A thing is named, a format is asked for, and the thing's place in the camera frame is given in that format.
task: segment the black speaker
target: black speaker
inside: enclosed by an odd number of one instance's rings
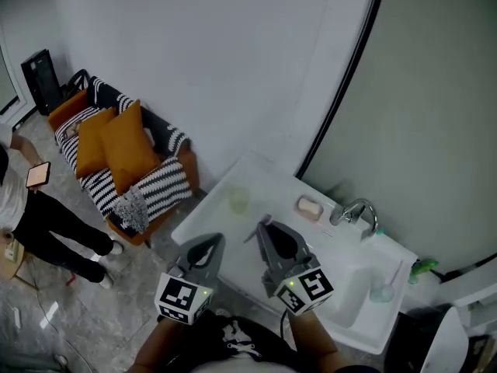
[[[22,64],[36,108],[48,115],[62,104],[62,92],[48,50],[38,51]]]

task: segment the white sink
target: white sink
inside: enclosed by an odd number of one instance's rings
[[[229,202],[232,190],[240,187],[249,194],[244,214],[233,212]],[[294,210],[301,195],[312,197],[324,207],[319,222],[310,222]],[[218,277],[262,307],[283,312],[283,304],[268,298],[262,285],[267,267],[256,241],[243,243],[262,216],[271,214],[304,237],[335,289],[332,297],[315,309],[330,335],[351,347],[380,354],[394,325],[416,255],[386,235],[361,242],[361,233],[368,226],[362,220],[355,225],[330,225],[334,206],[333,200],[277,172],[264,158],[251,153],[237,162],[172,237],[181,244],[205,233],[223,233],[226,248]],[[390,283],[397,270],[393,300],[371,302],[372,282]]]

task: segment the tiled floor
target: tiled floor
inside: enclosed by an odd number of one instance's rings
[[[52,162],[50,183],[44,192],[56,197],[80,218],[103,231],[109,232],[101,215],[86,193],[81,192],[78,181],[64,161],[54,143],[53,133],[46,118],[33,115],[19,133],[28,137],[45,160]],[[28,165],[18,153],[10,153],[11,164],[21,176]],[[78,277],[70,287],[65,286],[69,273],[41,260],[27,260],[20,271],[31,281],[33,268],[38,293],[45,312],[54,309],[51,322],[60,336],[43,324],[43,313],[36,292],[15,281],[0,282],[0,346],[11,347],[28,354],[64,354],[71,371],[85,372],[88,368],[81,358],[61,339],[64,337],[81,353],[97,372],[125,371],[130,367],[139,348],[155,327],[157,312],[154,307],[155,287],[160,273],[174,260],[176,247],[171,239],[172,230],[195,208],[198,200],[185,203],[152,237],[152,249],[124,243],[120,256],[103,257],[104,265],[114,279],[114,287],[106,291]],[[85,256],[93,252],[67,239],[63,241]],[[21,312],[22,328],[13,322],[12,306]],[[262,310],[230,288],[219,284],[213,308],[225,307],[234,314],[243,315],[277,331],[279,316]],[[291,341],[287,330],[286,337]],[[356,362],[382,370],[383,356],[362,353],[340,347]]]

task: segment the smartphone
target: smartphone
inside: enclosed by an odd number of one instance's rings
[[[38,166],[31,167],[26,180],[26,188],[38,187],[48,183],[50,176],[50,162],[41,163]]]

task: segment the white shirt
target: white shirt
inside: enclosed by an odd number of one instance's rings
[[[224,373],[294,373],[295,370],[274,364],[271,362],[255,362],[251,357],[236,358],[231,357],[226,361],[215,361],[203,364],[192,370],[194,373],[214,373],[222,371]]]
[[[9,150],[12,143],[12,128],[7,124],[0,124],[0,144]],[[5,172],[3,185],[0,186],[0,228],[13,231],[16,229],[28,199],[26,184],[9,166]]]

